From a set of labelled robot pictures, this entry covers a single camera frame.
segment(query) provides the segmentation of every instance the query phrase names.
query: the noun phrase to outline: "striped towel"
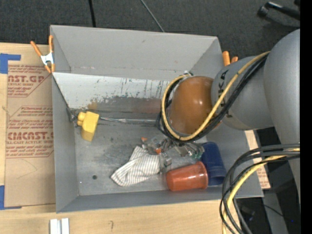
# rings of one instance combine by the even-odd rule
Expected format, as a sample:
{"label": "striped towel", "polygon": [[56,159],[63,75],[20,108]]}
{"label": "striped towel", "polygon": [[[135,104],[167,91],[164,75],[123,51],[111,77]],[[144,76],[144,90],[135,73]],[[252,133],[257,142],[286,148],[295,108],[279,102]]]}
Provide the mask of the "striped towel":
{"label": "striped towel", "polygon": [[128,163],[117,169],[111,179],[120,186],[130,186],[159,173],[159,155],[148,154],[139,146],[134,149]]}

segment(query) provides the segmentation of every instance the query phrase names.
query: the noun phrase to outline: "yellow object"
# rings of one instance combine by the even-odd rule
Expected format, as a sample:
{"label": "yellow object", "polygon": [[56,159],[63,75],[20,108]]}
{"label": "yellow object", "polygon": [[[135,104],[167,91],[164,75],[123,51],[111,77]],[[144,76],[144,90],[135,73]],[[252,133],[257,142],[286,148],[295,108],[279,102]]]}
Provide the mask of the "yellow object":
{"label": "yellow object", "polygon": [[241,75],[250,65],[252,65],[254,62],[258,61],[259,59],[261,59],[262,57],[264,57],[265,55],[267,55],[269,53],[265,52],[259,56],[256,56],[255,58],[253,58],[252,60],[250,60],[249,62],[247,62],[234,76],[233,78],[230,80],[230,82],[228,83],[228,85],[226,86],[226,88],[224,89],[223,93],[221,94],[221,96],[219,97],[218,101],[216,102],[216,104],[214,105],[213,109],[211,110],[211,112],[209,113],[209,115],[207,116],[207,118],[205,119],[205,121],[201,124],[201,126],[191,135],[188,136],[179,136],[178,134],[176,134],[173,129],[170,127],[168,120],[167,120],[167,116],[166,116],[166,109],[165,109],[165,101],[166,101],[166,97],[168,94],[168,91],[170,90],[170,88],[172,87],[172,85],[178,81],[181,80],[183,78],[185,78],[186,76],[189,75],[181,75],[177,78],[175,78],[174,80],[172,80],[170,82],[170,84],[168,85],[168,87],[166,88],[162,101],[161,101],[161,115],[162,118],[164,120],[164,124],[166,125],[167,130],[170,132],[170,134],[172,136],[174,136],[176,139],[182,140],[182,141],[187,141],[187,140],[191,140],[192,138],[196,137],[199,133],[201,133],[209,124],[209,121],[211,120],[211,118],[214,116],[215,112],[218,109],[218,106],[222,103],[222,100],[224,99],[226,93],[229,91],[230,87],[233,85],[233,83],[235,82],[235,80],[238,78],[239,75]]}
{"label": "yellow object", "polygon": [[78,114],[77,125],[81,126],[81,137],[87,141],[92,141],[98,125],[99,115],[92,112],[80,112]]}

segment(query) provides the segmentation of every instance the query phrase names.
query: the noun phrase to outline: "gray bin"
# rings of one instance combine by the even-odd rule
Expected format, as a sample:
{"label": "gray bin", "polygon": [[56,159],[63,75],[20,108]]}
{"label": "gray bin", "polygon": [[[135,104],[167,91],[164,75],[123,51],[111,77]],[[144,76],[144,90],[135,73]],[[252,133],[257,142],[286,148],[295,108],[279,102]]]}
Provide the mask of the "gray bin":
{"label": "gray bin", "polygon": [[[218,39],[209,36],[51,26],[57,212],[181,203],[221,198],[221,187],[170,192],[155,175],[120,187],[111,174],[125,164],[141,137],[163,138],[151,124],[99,121],[92,142],[80,136],[66,108],[102,117],[155,119],[168,83],[184,71],[214,78],[223,67]],[[218,144],[226,169],[249,150],[244,131],[220,125],[199,142]],[[192,163],[171,151],[173,168]],[[262,196],[256,175],[238,196]]]}

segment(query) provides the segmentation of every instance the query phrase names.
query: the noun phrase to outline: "black tripod leg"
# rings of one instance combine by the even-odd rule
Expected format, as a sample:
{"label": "black tripod leg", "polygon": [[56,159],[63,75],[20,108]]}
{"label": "black tripod leg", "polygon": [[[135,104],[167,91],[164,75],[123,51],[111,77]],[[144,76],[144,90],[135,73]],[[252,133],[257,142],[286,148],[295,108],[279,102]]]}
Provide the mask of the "black tripod leg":
{"label": "black tripod leg", "polygon": [[96,28],[97,27],[97,25],[96,25],[96,18],[94,16],[92,0],[88,0],[88,2],[89,2],[89,7],[90,7],[92,25],[93,25],[94,28]]}

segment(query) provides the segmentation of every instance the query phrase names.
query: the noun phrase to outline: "red cup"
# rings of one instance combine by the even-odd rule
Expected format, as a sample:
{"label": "red cup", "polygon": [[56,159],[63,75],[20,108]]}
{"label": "red cup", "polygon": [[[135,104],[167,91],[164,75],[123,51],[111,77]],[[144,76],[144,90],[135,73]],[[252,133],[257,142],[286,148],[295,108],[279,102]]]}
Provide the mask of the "red cup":
{"label": "red cup", "polygon": [[167,185],[171,191],[182,191],[195,188],[206,189],[208,174],[205,165],[198,161],[194,165],[169,171],[166,175]]}

